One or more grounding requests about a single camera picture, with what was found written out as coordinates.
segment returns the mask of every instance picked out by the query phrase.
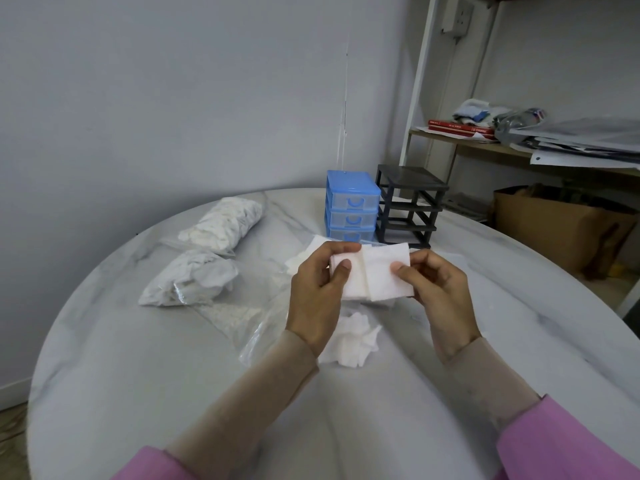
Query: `electrical outlet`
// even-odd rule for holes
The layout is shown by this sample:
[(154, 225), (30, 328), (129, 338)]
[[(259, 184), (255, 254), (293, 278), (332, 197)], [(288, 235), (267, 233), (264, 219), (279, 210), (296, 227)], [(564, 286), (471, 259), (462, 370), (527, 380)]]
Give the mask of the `electrical outlet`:
[(467, 35), (474, 5), (469, 0), (448, 0), (442, 17), (442, 33), (460, 38)]

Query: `person's left hand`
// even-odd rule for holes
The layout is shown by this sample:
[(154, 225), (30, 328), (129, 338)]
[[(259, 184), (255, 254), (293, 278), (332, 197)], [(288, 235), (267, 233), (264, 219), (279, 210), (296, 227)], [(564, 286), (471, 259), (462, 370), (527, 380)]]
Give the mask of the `person's left hand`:
[(345, 259), (330, 277), (329, 259), (334, 254), (357, 253), (361, 247), (357, 242), (325, 242), (300, 265), (291, 280), (286, 330), (304, 340), (316, 357), (338, 323), (342, 289), (351, 272), (351, 262)]

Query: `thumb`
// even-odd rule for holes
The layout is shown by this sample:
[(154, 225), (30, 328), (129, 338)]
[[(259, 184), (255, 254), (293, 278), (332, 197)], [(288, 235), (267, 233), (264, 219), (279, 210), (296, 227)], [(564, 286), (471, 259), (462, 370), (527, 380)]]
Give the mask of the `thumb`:
[(331, 277), (331, 285), (342, 292), (344, 284), (349, 279), (351, 273), (351, 261), (345, 259), (336, 266), (333, 276)]
[(411, 266), (406, 266), (400, 261), (391, 263), (391, 272), (395, 274), (402, 281), (409, 283), (420, 295), (423, 302), (427, 302), (433, 297), (434, 293), (439, 291), (439, 287), (430, 282), (420, 271)]

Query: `baseboard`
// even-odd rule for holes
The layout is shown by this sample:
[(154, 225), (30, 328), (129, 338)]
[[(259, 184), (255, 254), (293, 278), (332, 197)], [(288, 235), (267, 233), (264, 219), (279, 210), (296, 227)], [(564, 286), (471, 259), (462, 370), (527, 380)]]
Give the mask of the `baseboard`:
[(29, 398), (30, 388), (30, 377), (0, 387), (0, 411), (26, 403)]

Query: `blue plastic drawer organizer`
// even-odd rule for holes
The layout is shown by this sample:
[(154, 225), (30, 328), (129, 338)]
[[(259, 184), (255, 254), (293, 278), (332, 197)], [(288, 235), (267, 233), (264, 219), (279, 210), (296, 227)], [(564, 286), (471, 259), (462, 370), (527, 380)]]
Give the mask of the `blue plastic drawer organizer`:
[(364, 171), (326, 173), (324, 225), (340, 241), (371, 241), (376, 230), (380, 188)]

